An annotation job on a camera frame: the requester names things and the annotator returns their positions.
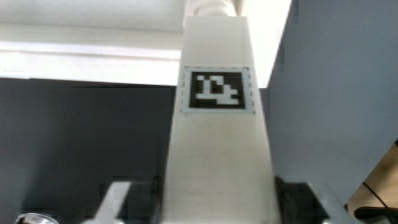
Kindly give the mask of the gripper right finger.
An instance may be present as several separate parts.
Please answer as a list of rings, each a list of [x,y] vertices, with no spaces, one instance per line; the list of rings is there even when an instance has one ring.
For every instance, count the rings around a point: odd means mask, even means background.
[[[283,224],[355,224],[325,184],[275,177]]]

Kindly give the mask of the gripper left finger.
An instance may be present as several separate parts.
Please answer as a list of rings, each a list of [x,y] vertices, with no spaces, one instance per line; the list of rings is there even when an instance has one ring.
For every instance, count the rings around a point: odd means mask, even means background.
[[[82,224],[155,224],[160,206],[160,180],[114,181],[98,209]]]

